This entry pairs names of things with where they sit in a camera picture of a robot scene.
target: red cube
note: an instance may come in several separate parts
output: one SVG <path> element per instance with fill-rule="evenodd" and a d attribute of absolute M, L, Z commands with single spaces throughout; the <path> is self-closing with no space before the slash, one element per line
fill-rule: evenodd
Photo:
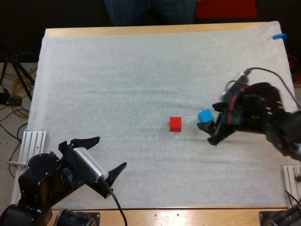
<path fill-rule="evenodd" d="M 182 118 L 181 117 L 170 117 L 169 118 L 169 131 L 181 132 L 182 130 Z"/>

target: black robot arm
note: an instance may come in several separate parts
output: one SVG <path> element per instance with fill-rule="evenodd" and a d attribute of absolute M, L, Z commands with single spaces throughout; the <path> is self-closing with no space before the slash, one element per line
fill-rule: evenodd
<path fill-rule="evenodd" d="M 26 164 L 19 177 L 21 199 L 10 205 L 0 217 L 1 226 L 47 226 L 51 207 L 87 184 L 102 197 L 112 193 L 111 186 L 126 163 L 107 172 L 87 153 L 99 137 L 63 142 L 59 159 L 54 153 L 39 154 Z"/>
<path fill-rule="evenodd" d="M 235 131 L 265 134 L 284 156 L 301 161 L 301 112 L 286 112 L 277 88 L 269 83 L 249 86 L 247 75 L 240 74 L 226 86 L 222 101 L 213 105 L 219 112 L 216 121 L 198 123 L 217 145 Z"/>

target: table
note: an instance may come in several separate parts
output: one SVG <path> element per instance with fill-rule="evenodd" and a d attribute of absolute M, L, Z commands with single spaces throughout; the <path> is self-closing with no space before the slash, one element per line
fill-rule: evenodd
<path fill-rule="evenodd" d="M 59 28 L 46 29 L 45 36 L 110 36 L 135 34 L 166 34 L 182 32 L 226 31 L 250 28 L 264 23 L 232 23 L 232 24 L 191 24 L 170 26 L 139 27 L 93 27 L 93 28 Z M 206 209 L 172 209 L 172 210 L 126 210 L 129 225 L 259 225 L 259 211 L 283 210 L 271 208 L 206 208 Z M 100 210 L 101 225 L 122 225 L 122 217 L 117 210 Z M 54 211 L 49 226 L 52 226 L 58 212 Z"/>
<path fill-rule="evenodd" d="M 184 32 L 213 32 L 250 28 L 263 25 L 265 22 L 256 23 L 231 23 L 231 24 L 189 24 L 167 26 L 138 26 L 138 27 L 81 27 L 81 28 L 51 28 L 46 29 L 45 36 L 110 36 L 134 34 L 169 34 Z"/>
<path fill-rule="evenodd" d="M 259 211 L 283 209 L 202 209 L 202 210 L 125 210 L 130 226 L 259 226 Z M 121 226 L 123 219 L 118 210 L 95 210 L 101 217 L 101 226 Z M 48 226 L 53 226 L 58 211 Z"/>

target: person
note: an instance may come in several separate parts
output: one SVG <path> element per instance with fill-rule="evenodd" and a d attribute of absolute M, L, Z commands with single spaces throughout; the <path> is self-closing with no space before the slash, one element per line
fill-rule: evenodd
<path fill-rule="evenodd" d="M 114 26 L 143 25 L 149 9 L 166 24 L 192 24 L 200 0 L 104 0 Z"/>

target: blue cube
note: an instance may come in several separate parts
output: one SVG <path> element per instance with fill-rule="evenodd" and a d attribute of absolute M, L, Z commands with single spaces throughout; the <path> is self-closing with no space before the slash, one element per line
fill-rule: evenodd
<path fill-rule="evenodd" d="M 200 122 L 209 122 L 214 120 L 214 116 L 212 115 L 210 109 L 206 109 L 198 114 L 198 120 Z"/>

